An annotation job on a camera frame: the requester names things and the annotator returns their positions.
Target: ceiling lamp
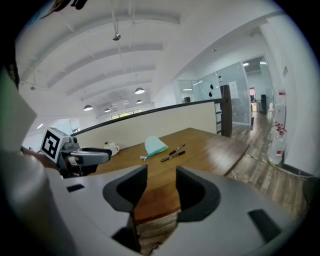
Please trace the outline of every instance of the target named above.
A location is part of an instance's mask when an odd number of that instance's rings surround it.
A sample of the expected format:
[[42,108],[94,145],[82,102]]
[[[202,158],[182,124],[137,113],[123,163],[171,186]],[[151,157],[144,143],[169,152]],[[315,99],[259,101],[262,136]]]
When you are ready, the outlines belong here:
[[93,109],[93,107],[91,105],[85,105],[83,111],[89,111],[92,109]]
[[145,90],[141,87],[135,89],[135,94],[143,94],[145,92]]

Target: ceiling beam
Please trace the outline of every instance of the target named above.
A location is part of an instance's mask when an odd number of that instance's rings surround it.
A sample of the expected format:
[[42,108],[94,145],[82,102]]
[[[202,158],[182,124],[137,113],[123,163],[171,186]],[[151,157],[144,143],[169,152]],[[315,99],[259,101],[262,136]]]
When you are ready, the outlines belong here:
[[[134,46],[134,52],[141,52],[141,51],[162,51],[163,50],[163,45],[162,44],[137,44]],[[126,54],[126,53],[131,53],[133,52],[133,49],[130,48],[128,45],[122,46],[121,47],[121,53]],[[118,55],[119,51],[118,48],[112,48],[108,50],[101,51],[97,54],[94,54],[94,58],[91,55],[86,56],[85,58],[71,64],[67,68],[65,68],[63,71],[60,71],[57,73],[55,76],[51,78],[51,80],[48,82],[48,87],[51,88],[53,87],[56,83],[58,83],[60,80],[62,80],[64,77],[69,75],[70,73],[88,65],[93,62],[96,62],[101,59],[105,59],[111,56]]]
[[97,95],[103,95],[103,94],[106,94],[106,93],[111,93],[111,92],[114,92],[114,91],[117,91],[117,90],[120,90],[120,89],[126,89],[126,88],[130,88],[130,87],[136,87],[136,86],[143,86],[143,85],[147,85],[147,84],[151,84],[152,83],[152,80],[151,79],[146,79],[146,80],[141,80],[141,81],[132,81],[132,82],[129,82],[128,83],[123,83],[123,84],[117,84],[117,85],[114,85],[112,87],[109,87],[107,89],[102,89],[102,90],[99,90],[99,91],[95,91],[93,93],[88,93],[86,95],[86,97],[83,97],[83,100],[90,100],[91,98],[97,96]]
[[[118,22],[127,22],[132,21],[132,17],[127,13],[117,15]],[[180,17],[177,15],[170,15],[165,13],[145,13],[141,11],[136,11],[134,15],[134,19],[136,21],[158,21],[169,24],[180,24]],[[46,48],[44,48],[34,59],[33,63],[30,63],[30,66],[33,69],[37,69],[37,67],[55,50],[57,50],[60,46],[64,45],[68,41],[75,39],[75,37],[80,36],[83,33],[86,33],[90,30],[97,29],[101,26],[112,24],[112,17],[100,17],[98,19],[93,20],[92,22],[86,23],[81,26],[72,27],[73,32],[62,35],[54,40],[51,44],[49,44]],[[28,68],[26,72],[22,74],[22,79],[27,80],[29,76],[32,74],[32,70]]]
[[131,69],[131,67],[127,67],[125,69],[125,73],[123,69],[118,69],[112,72],[107,73],[106,75],[104,74],[100,74],[96,77],[93,77],[85,82],[82,82],[81,84],[79,84],[78,86],[68,90],[66,92],[67,96],[70,96],[78,91],[80,91],[81,89],[84,89],[90,85],[99,83],[101,81],[107,80],[107,79],[111,79],[114,77],[118,77],[118,76],[122,76],[122,75],[128,75],[128,74],[132,74],[132,73],[138,73],[138,72],[144,72],[144,71],[156,71],[156,66],[155,65],[149,65],[149,66],[137,66],[134,69]]

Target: black logo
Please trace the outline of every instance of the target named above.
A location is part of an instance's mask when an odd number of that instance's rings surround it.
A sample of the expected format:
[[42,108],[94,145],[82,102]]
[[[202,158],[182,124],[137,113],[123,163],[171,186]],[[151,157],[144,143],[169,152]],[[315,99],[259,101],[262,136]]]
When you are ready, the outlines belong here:
[[56,135],[47,130],[41,149],[50,157],[55,159],[56,153],[58,151],[59,141],[60,139]]

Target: wooden desk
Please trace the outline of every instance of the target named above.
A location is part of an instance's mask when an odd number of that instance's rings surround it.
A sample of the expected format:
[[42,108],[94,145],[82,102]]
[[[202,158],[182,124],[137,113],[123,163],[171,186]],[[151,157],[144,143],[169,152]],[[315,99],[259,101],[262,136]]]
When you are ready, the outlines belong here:
[[[180,209],[176,189],[176,166],[194,168],[226,176],[245,154],[249,145],[243,141],[193,128],[184,129],[160,138],[169,148],[145,161],[145,144],[121,149],[109,162],[100,164],[95,175],[119,169],[148,165],[147,187],[134,209],[138,223],[157,219]],[[160,162],[169,153],[185,144],[185,154]]]

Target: white partition wall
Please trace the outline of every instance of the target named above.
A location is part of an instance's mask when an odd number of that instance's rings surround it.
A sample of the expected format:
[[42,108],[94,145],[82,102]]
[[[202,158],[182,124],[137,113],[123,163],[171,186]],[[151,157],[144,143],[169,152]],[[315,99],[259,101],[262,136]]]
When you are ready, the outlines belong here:
[[217,133],[215,103],[175,107],[110,123],[77,135],[81,147],[103,148],[115,142],[121,149],[145,142],[148,136],[165,136],[186,128]]

